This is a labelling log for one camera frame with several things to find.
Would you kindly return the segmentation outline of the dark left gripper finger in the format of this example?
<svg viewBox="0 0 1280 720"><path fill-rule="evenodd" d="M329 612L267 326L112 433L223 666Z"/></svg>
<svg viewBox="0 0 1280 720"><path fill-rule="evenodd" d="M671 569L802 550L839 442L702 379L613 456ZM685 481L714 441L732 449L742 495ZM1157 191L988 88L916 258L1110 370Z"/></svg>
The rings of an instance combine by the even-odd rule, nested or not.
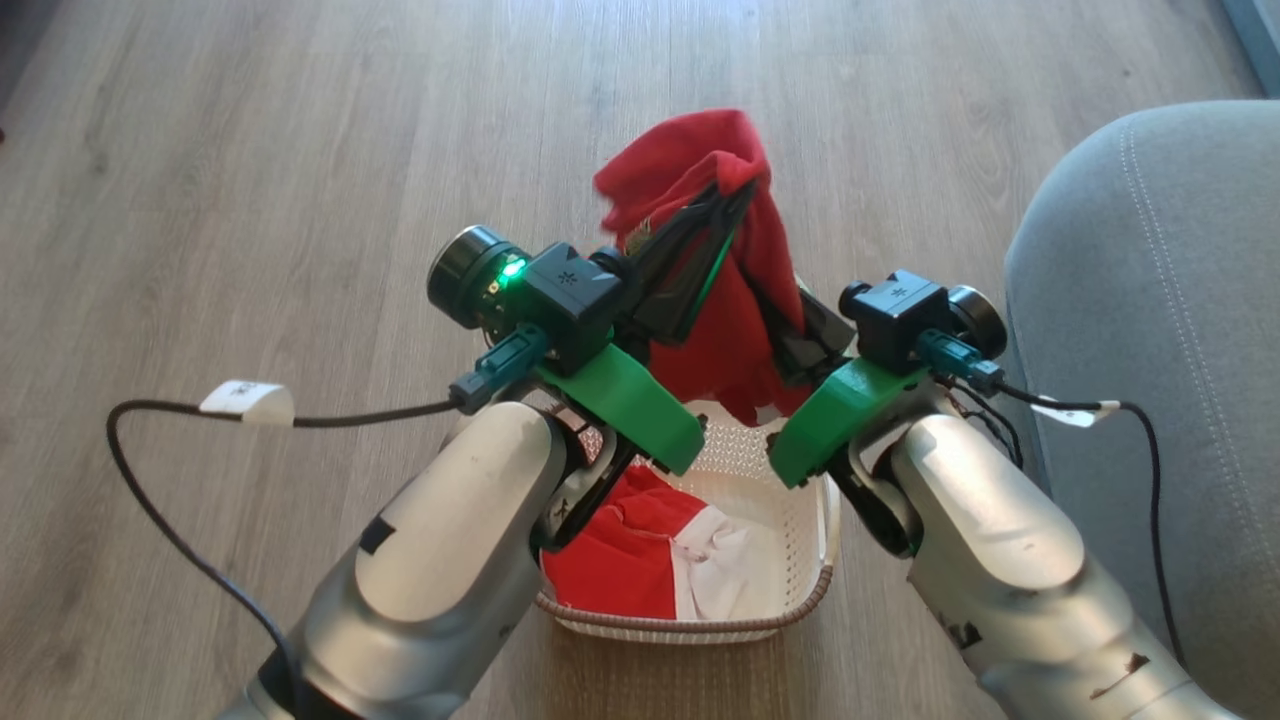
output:
<svg viewBox="0 0 1280 720"><path fill-rule="evenodd" d="M648 242L648 337L680 346L730 256L754 188L705 188Z"/></svg>
<svg viewBox="0 0 1280 720"><path fill-rule="evenodd" d="M639 272L635 305L696 306L723 265L746 210L746 190L707 186L641 242L630 263Z"/></svg>

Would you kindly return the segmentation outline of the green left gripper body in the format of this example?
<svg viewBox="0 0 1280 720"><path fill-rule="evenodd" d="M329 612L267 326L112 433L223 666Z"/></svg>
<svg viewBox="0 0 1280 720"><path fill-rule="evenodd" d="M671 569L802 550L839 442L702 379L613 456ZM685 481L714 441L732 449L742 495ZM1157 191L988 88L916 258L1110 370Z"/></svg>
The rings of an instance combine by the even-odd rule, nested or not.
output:
<svg viewBox="0 0 1280 720"><path fill-rule="evenodd" d="M645 366L613 345L572 375L561 375L544 363L538 378L668 473L685 474L704 448L701 423Z"/></svg>

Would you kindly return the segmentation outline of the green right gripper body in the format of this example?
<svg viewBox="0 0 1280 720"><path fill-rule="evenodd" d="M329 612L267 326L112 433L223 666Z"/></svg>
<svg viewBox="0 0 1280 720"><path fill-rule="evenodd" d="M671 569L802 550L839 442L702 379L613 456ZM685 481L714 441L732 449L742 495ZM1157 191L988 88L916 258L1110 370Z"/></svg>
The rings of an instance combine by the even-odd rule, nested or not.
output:
<svg viewBox="0 0 1280 720"><path fill-rule="evenodd" d="M806 484L840 447L872 428L925 374L925 369L916 369L895 375L864 357L845 363L774 434L768 448L772 471L790 489Z"/></svg>

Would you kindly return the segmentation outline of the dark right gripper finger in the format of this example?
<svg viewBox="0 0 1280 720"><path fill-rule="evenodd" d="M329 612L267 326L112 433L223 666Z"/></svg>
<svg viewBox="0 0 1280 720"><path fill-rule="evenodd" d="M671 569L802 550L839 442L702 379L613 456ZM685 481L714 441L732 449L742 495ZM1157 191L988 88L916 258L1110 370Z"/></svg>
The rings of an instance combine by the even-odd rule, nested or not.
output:
<svg viewBox="0 0 1280 720"><path fill-rule="evenodd" d="M786 387L819 384L831 373L829 350L819 340L782 334L772 345L774 369Z"/></svg>
<svg viewBox="0 0 1280 720"><path fill-rule="evenodd" d="M803 329L797 340L797 357L851 357L856 345L856 329L827 307L809 288L800 288L799 297Z"/></svg>

